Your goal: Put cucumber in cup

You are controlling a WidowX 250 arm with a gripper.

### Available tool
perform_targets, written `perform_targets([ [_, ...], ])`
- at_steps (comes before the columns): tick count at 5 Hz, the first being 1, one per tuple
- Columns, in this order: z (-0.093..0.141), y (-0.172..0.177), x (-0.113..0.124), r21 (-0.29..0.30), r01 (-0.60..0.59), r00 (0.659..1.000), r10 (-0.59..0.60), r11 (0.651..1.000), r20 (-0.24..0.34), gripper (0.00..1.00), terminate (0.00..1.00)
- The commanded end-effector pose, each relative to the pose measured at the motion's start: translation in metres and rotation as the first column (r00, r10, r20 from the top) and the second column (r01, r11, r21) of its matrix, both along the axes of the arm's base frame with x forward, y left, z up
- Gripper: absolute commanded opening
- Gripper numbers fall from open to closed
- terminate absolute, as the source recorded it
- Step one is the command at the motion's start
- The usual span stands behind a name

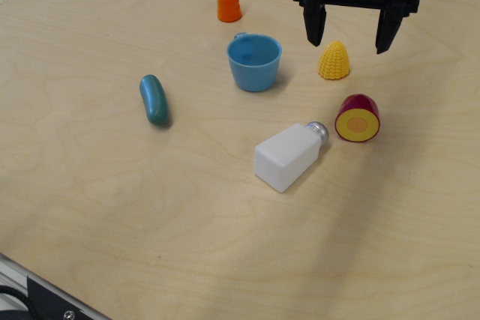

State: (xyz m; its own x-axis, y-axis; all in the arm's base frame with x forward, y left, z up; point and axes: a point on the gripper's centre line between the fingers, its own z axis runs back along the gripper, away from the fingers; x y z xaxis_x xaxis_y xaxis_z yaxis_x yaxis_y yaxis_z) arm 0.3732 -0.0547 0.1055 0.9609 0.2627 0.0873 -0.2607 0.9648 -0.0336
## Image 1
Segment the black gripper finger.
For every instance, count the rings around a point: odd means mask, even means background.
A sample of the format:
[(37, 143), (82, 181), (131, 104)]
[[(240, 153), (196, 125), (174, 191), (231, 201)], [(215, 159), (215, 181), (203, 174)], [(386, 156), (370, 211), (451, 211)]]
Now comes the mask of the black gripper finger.
[(379, 14), (375, 42), (377, 54), (389, 50), (403, 21), (405, 7), (406, 0), (386, 0)]
[(307, 39), (314, 46), (319, 46), (326, 23), (325, 2), (323, 0), (303, 0), (303, 8)]

